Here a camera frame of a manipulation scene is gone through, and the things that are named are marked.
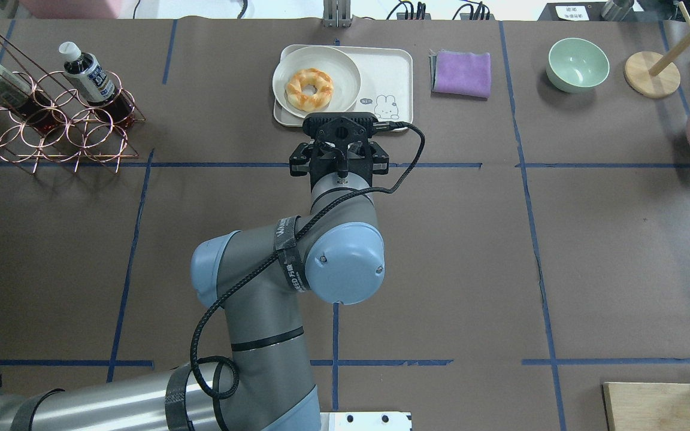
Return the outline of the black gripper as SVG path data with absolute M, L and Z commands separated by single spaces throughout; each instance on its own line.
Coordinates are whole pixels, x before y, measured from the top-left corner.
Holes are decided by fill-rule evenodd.
M 389 172 L 389 155 L 375 141 L 359 141 L 347 149 L 330 142 L 302 142 L 289 156 L 289 170 L 293 177 L 309 175 L 310 185 L 317 185 L 326 175 L 333 174 L 334 182 L 345 185 L 361 178 L 367 187 L 373 185 L 373 175 Z

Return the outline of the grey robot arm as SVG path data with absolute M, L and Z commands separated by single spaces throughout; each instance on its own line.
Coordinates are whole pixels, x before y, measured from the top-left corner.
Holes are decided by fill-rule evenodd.
M 189 360 L 171 371 L 25 398 L 2 393 L 0 430 L 318 430 L 320 406 L 299 293 L 352 305 L 385 275 L 371 197 L 387 158 L 375 144 L 301 144 L 310 217 L 203 242 L 192 284 L 207 306 Z

